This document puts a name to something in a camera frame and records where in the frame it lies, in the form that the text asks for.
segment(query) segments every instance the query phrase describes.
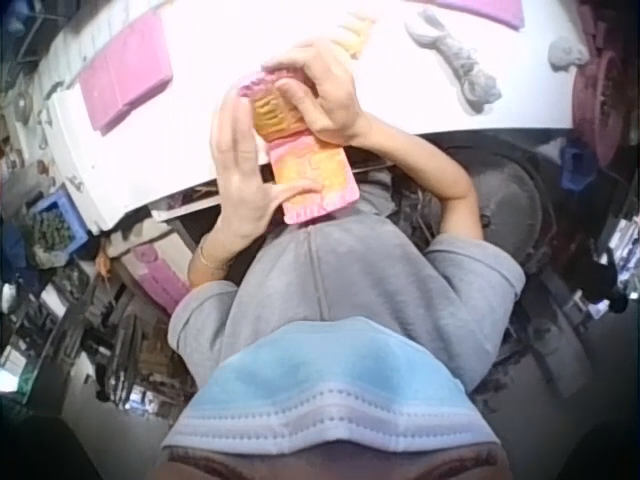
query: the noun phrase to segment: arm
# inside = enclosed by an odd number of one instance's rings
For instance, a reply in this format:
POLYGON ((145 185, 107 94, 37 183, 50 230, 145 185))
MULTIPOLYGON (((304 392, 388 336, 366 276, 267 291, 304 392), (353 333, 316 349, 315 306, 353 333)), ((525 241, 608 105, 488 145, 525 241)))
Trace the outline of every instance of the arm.
POLYGON ((471 178, 442 150, 365 114, 366 128, 353 145, 389 159, 442 204, 440 233, 482 240, 478 200, 471 178))
POLYGON ((238 246, 225 241, 220 228, 213 230, 202 239, 189 262, 189 284, 196 288, 204 283, 223 280, 233 259, 242 251, 238 246))
POLYGON ((364 113, 358 103, 353 76, 330 44, 303 44, 263 67, 302 68, 313 82, 315 92, 293 79, 283 79, 276 87, 300 110, 316 136, 388 158, 440 200, 441 233, 482 239, 478 201, 469 175, 425 140, 364 113))

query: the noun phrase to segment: face mask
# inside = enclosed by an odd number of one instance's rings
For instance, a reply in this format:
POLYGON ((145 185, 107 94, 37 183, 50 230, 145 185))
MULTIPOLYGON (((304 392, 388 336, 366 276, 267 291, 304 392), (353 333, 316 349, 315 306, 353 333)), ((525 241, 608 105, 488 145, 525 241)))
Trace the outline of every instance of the face mask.
POLYGON ((336 440, 387 452, 498 442, 433 355, 351 318, 294 322, 229 358, 163 447, 282 455, 336 440))

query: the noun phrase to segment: gray clay figure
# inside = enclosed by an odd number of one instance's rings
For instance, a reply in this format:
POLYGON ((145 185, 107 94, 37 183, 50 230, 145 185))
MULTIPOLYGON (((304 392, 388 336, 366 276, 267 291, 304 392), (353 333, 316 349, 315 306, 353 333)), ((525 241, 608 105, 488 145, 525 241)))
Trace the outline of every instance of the gray clay figure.
POLYGON ((474 110, 481 111, 485 105, 502 98, 496 78, 480 67, 472 50, 449 33, 433 9, 424 8, 418 13, 418 21, 407 21, 405 27, 414 42, 435 50, 447 62, 460 83, 462 95, 474 110))

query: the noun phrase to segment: floor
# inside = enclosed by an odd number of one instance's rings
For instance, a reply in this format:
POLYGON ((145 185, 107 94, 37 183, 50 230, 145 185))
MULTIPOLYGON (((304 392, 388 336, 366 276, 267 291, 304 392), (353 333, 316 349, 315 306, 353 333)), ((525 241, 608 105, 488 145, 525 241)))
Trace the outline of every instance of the floor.
MULTIPOLYGON (((560 400, 531 357, 510 368, 509 386, 493 395, 487 419, 509 454, 516 480, 552 480, 578 439, 603 421, 633 422, 637 405, 638 307, 608 315, 587 334, 593 377, 560 400)), ((105 480, 140 479, 158 459, 166 422, 117 411, 84 384, 88 363, 72 374, 63 417, 105 480)))

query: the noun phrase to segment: white work surface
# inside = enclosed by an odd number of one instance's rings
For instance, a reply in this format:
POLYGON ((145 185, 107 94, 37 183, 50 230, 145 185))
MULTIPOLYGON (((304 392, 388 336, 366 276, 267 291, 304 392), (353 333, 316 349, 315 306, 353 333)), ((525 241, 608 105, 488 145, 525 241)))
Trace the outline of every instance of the white work surface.
MULTIPOLYGON (((371 10, 376 2, 367 3, 371 10)), ((523 3, 526 26, 520 32, 438 9, 442 22, 476 50, 502 91, 501 100, 475 114, 443 61, 416 46, 405 31, 405 19, 422 7, 378 0, 377 23, 353 63, 362 107, 412 133, 570 128, 573 73, 554 73, 547 50, 560 35, 582 38, 575 10, 565 0, 523 3)), ((81 177, 84 200, 71 193, 90 228, 110 228, 134 208, 215 178, 209 127, 225 91, 259 69, 261 61, 335 29, 346 19, 345 5, 344 0, 169 2, 161 12, 173 81, 104 137, 92 131, 77 85, 55 94, 48 104, 56 120, 47 136, 58 137, 49 138, 56 163, 73 164, 81 177), (85 201, 94 205, 80 204, 85 201)))

